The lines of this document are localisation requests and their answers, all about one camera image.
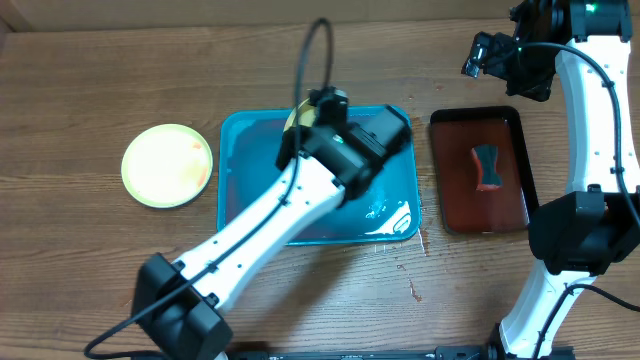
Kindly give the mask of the yellow-green plate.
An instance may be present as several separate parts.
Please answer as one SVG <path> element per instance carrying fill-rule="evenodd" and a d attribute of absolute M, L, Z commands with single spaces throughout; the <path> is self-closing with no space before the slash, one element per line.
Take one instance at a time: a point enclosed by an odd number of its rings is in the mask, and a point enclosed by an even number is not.
<path fill-rule="evenodd" d="M 298 118 L 298 124 L 301 127 L 313 126 L 316 120 L 316 107 L 310 104 L 309 98 L 301 102 L 297 109 L 290 113 L 283 128 L 284 133 L 294 125 L 295 118 Z"/>
<path fill-rule="evenodd" d="M 143 131 L 128 145 L 121 178 L 139 203 L 170 209 L 199 197 L 213 167 L 212 150 L 202 135 L 185 125 L 161 124 Z"/>

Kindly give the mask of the dark sponge with red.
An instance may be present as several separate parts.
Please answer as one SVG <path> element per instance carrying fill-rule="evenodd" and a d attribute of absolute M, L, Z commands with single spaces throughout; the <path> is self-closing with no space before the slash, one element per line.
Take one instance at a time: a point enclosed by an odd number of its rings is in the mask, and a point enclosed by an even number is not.
<path fill-rule="evenodd" d="M 477 170 L 477 191 L 494 191 L 502 187 L 501 176 L 496 170 L 498 147 L 490 144 L 475 146 L 471 156 Z"/>

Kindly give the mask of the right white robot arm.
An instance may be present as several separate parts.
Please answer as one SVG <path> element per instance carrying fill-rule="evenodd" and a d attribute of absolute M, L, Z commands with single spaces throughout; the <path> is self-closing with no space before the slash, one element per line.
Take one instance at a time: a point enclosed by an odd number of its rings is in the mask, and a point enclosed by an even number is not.
<path fill-rule="evenodd" d="M 535 261 L 512 310 L 493 331 L 488 359 L 570 359 L 554 337 L 577 298 L 639 243 L 639 163 L 628 100 L 633 35 L 625 1 L 525 0 L 512 35 L 479 33 L 463 66 L 539 102 L 559 80 L 566 103 L 565 194 L 530 218 Z"/>

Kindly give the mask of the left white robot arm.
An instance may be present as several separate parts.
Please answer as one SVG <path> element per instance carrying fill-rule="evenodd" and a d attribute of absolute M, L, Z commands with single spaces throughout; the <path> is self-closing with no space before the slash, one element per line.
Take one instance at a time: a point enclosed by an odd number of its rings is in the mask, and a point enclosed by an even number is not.
<path fill-rule="evenodd" d="M 83 353 L 132 324 L 156 344 L 112 359 L 225 358 L 233 331 L 224 316 L 256 273 L 290 240 L 327 213 L 361 197 L 389 159 L 411 142 L 411 127 L 386 106 L 369 122 L 348 119 L 347 96 L 331 86 L 334 33 L 309 27 L 296 67 L 293 108 L 276 164 L 280 177 L 210 239 L 174 261 L 156 254 L 139 269 L 131 315 L 89 342 Z"/>

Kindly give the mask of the dark red black-rimmed tray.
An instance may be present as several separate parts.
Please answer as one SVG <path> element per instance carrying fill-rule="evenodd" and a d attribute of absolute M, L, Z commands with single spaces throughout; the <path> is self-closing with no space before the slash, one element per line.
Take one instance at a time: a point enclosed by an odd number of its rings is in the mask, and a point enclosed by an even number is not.
<path fill-rule="evenodd" d="M 443 224 L 451 234 L 525 230 L 539 208 L 518 111 L 510 106 L 444 109 L 431 115 L 429 134 Z M 503 185 L 477 191 L 471 149 L 498 147 Z"/>

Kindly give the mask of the teal plastic tray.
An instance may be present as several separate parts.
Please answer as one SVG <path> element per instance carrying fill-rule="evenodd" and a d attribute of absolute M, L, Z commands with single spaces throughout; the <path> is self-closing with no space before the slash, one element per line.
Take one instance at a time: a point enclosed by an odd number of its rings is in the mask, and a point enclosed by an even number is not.
<path fill-rule="evenodd" d="M 240 111 L 221 127 L 217 229 L 222 230 L 280 176 L 275 159 L 287 109 Z M 397 242 L 422 221 L 414 147 L 392 157 L 367 192 L 305 228 L 291 246 Z"/>

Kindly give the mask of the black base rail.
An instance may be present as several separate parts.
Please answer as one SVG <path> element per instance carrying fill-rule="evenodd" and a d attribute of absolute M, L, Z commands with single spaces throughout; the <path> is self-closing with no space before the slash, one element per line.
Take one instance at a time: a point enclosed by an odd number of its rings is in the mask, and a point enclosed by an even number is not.
<path fill-rule="evenodd" d="M 439 346 L 430 351 L 290 352 L 237 351 L 216 360 L 516 360 L 494 346 Z"/>

